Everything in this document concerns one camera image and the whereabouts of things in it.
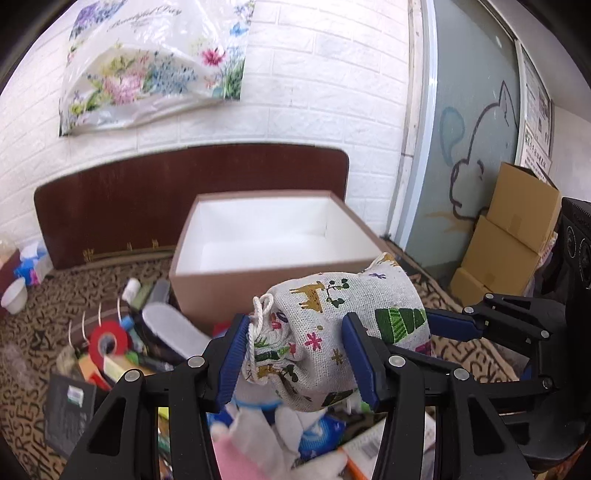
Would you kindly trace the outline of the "patterned linen drawstring pouch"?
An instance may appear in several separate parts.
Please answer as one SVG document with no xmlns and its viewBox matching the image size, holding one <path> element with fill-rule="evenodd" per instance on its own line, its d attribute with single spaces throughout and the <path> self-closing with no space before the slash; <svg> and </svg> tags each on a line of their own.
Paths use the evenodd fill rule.
<svg viewBox="0 0 591 480">
<path fill-rule="evenodd" d="M 242 377 L 269 387 L 291 409 L 322 410 L 356 391 L 342 345 L 342 319 L 354 313 L 370 337 L 417 353 L 432 351 L 427 313 L 394 255 L 359 273 L 287 280 L 252 299 Z"/>
</svg>

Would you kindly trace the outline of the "black product box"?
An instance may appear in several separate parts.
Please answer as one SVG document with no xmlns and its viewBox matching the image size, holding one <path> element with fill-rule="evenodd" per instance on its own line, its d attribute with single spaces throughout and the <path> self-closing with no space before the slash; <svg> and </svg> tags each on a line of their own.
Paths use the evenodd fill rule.
<svg viewBox="0 0 591 480">
<path fill-rule="evenodd" d="M 68 458 L 90 423 L 95 411 L 97 387 L 51 374 L 44 413 L 44 436 L 48 446 Z"/>
</svg>

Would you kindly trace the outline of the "red tape roll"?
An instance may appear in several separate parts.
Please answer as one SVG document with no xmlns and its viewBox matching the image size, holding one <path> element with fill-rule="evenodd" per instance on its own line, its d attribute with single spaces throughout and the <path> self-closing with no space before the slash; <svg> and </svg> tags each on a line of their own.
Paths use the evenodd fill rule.
<svg viewBox="0 0 591 480">
<path fill-rule="evenodd" d="M 129 336 L 115 321 L 105 321 L 90 335 L 89 356 L 99 370 L 103 369 L 107 355 L 123 355 L 129 349 Z"/>
</svg>

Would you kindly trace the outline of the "orange book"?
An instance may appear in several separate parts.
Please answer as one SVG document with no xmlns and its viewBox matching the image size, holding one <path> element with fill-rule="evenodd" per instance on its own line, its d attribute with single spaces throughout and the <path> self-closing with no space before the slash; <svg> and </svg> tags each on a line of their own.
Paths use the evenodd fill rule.
<svg viewBox="0 0 591 480">
<path fill-rule="evenodd" d="M 353 479 L 371 479 L 376 467 L 381 440 L 386 420 L 383 419 L 353 440 L 343 444 L 341 449 L 348 456 L 349 476 Z M 436 421 L 425 414 L 424 453 L 422 461 L 422 479 L 433 479 L 436 455 Z"/>
</svg>

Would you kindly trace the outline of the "white shoe insole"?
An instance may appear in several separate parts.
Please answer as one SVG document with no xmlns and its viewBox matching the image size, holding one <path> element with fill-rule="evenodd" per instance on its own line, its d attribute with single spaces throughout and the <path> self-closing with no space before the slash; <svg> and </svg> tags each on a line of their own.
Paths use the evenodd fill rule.
<svg viewBox="0 0 591 480">
<path fill-rule="evenodd" d="M 142 310 L 142 319 L 157 338 L 185 360 L 201 356 L 211 343 L 211 337 L 168 303 L 148 303 Z"/>
</svg>

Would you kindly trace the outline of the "pink white work glove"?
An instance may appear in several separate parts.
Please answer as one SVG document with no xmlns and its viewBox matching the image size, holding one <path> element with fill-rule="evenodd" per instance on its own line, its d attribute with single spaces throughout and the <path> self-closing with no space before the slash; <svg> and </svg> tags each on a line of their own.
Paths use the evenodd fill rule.
<svg viewBox="0 0 591 480">
<path fill-rule="evenodd" d="M 263 412 L 238 410 L 230 426 L 211 424 L 211 440 L 221 479 L 341 479 L 348 457 L 329 452 L 294 467 L 297 456 L 280 445 Z"/>
</svg>

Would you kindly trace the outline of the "leopard letter pattern bedspread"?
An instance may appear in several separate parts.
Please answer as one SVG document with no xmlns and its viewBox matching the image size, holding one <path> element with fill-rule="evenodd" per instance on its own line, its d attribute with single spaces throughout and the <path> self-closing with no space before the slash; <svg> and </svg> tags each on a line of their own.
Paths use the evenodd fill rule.
<svg viewBox="0 0 591 480">
<path fill-rule="evenodd" d="M 420 267 L 398 261 L 428 308 L 460 306 Z M 85 307 L 114 300 L 127 280 L 152 282 L 167 276 L 171 256 L 57 271 L 28 290 L 24 310 L 1 319 L 1 433 L 29 479 L 59 479 L 65 460 L 48 446 L 44 407 L 50 374 L 67 343 L 67 327 Z M 513 367 L 488 340 L 462 343 L 433 337 L 437 356 L 459 363 L 481 383 L 517 381 Z"/>
</svg>

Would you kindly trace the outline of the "blue candy pack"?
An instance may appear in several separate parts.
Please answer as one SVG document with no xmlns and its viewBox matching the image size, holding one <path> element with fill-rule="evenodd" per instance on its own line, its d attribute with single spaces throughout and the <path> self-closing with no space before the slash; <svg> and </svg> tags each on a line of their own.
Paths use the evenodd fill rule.
<svg viewBox="0 0 591 480">
<path fill-rule="evenodd" d="M 331 415 L 325 415 L 301 436 L 301 459 L 308 461 L 339 447 L 346 430 L 346 422 Z"/>
</svg>

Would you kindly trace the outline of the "white small bottle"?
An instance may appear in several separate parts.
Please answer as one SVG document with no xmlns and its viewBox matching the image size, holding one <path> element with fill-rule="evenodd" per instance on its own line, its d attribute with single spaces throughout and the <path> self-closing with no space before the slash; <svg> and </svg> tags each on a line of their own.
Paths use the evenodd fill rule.
<svg viewBox="0 0 591 480">
<path fill-rule="evenodd" d="M 127 304 L 131 304 L 137 297 L 140 288 L 141 283 L 138 279 L 129 278 L 121 294 L 121 299 Z"/>
</svg>

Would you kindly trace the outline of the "tan cardboard boxes stack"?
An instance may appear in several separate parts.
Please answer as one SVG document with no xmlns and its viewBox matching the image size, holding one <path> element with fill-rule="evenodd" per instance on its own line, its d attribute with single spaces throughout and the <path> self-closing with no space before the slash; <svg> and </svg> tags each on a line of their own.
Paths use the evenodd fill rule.
<svg viewBox="0 0 591 480">
<path fill-rule="evenodd" d="M 504 163 L 450 284 L 463 306 L 487 294 L 524 296 L 555 243 L 560 191 L 526 168 Z"/>
</svg>

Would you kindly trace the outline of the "brown cardboard storage box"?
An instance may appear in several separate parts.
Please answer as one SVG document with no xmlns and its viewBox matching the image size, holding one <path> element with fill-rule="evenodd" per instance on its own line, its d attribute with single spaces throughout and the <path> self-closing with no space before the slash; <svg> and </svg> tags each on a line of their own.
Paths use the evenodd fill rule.
<svg viewBox="0 0 591 480">
<path fill-rule="evenodd" d="M 329 191 L 253 191 L 195 198 L 169 270 L 181 313 L 197 328 L 249 313 L 286 280 L 359 272 L 386 251 Z"/>
</svg>

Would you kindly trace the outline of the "dark brown wooden headboard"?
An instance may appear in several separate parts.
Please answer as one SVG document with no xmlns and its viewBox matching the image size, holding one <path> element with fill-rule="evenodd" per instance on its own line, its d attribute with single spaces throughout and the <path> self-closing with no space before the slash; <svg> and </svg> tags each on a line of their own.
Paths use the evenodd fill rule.
<svg viewBox="0 0 591 480">
<path fill-rule="evenodd" d="M 106 163 L 34 192 L 45 246 L 58 270 L 105 258 L 169 251 L 201 194 L 267 190 L 346 195 L 349 157 L 310 145 L 189 147 Z"/>
</svg>

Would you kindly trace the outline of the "black speaker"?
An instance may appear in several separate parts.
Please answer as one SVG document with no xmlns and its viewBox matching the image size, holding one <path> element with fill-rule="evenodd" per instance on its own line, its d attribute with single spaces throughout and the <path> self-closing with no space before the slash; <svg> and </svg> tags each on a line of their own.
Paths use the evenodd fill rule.
<svg viewBox="0 0 591 480">
<path fill-rule="evenodd" d="M 590 304 L 590 202 L 563 197 L 559 219 L 558 256 L 568 267 L 568 300 Z"/>
</svg>

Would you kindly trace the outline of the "floral plastic bag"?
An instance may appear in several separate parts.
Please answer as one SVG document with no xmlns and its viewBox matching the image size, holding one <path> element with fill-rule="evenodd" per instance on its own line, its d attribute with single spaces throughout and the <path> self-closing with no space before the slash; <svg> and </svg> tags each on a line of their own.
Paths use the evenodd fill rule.
<svg viewBox="0 0 591 480">
<path fill-rule="evenodd" d="M 73 24 L 59 133 L 135 127 L 242 97 L 252 1 L 96 1 Z"/>
</svg>

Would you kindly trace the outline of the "wall poster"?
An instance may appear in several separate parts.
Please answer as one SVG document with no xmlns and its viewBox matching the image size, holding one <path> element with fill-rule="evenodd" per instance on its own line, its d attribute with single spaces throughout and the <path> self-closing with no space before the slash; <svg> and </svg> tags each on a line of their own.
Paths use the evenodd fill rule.
<svg viewBox="0 0 591 480">
<path fill-rule="evenodd" d="M 521 157 L 519 165 L 529 168 L 542 181 L 552 167 L 552 100 L 525 46 L 517 41 L 521 89 Z"/>
</svg>

